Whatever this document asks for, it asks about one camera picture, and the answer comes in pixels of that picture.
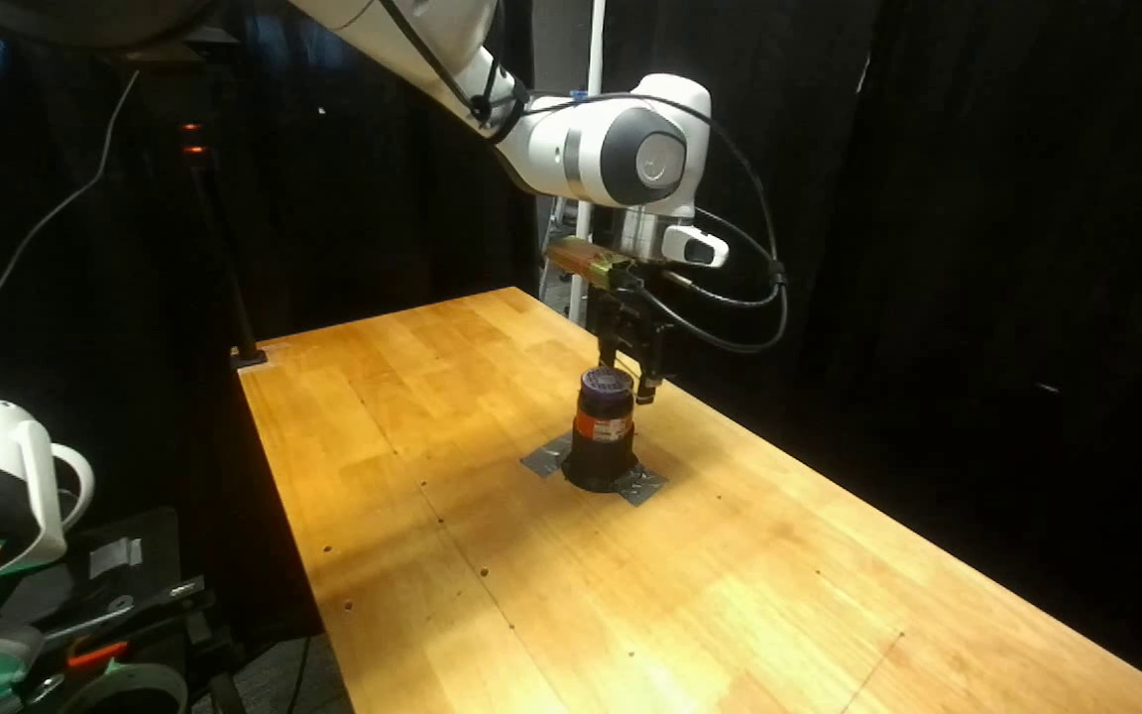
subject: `black background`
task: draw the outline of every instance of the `black background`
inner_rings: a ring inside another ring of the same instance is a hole
[[[97,517],[182,508],[190,565],[269,637],[309,608],[178,124],[209,126],[257,339],[533,288],[536,221],[490,147],[295,9],[224,25],[239,49],[146,69],[109,181],[5,288],[0,397],[97,460]],[[635,0],[607,26],[607,86],[709,82],[795,274],[780,350],[684,340],[675,381],[1142,666],[1142,0]],[[125,81],[0,40],[0,267]],[[701,200],[757,229],[725,149]]]

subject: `wooden table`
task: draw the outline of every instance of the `wooden table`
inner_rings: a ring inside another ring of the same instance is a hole
[[[647,504],[533,477],[597,340],[520,288],[245,370],[357,711],[1123,711],[1142,672],[675,386]]]

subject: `wooden tabletop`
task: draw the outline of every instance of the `wooden tabletop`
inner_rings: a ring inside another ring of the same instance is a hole
[[[357,711],[1142,714],[1142,672],[675,386],[647,504],[533,477],[597,340],[520,288],[268,354],[244,389]]]

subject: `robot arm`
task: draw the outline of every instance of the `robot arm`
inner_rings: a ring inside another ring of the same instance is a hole
[[[631,210],[642,262],[724,267],[725,241],[696,229],[709,144],[709,91],[647,77],[631,97],[557,98],[494,61],[498,0],[295,0],[323,26],[435,98],[498,147],[520,188]]]

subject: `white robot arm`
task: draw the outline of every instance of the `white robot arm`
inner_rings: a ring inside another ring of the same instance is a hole
[[[709,144],[709,91],[647,77],[631,97],[529,97],[486,37],[498,0],[295,0],[323,26],[435,98],[536,193],[631,210],[642,262],[724,267],[725,241],[696,226]]]

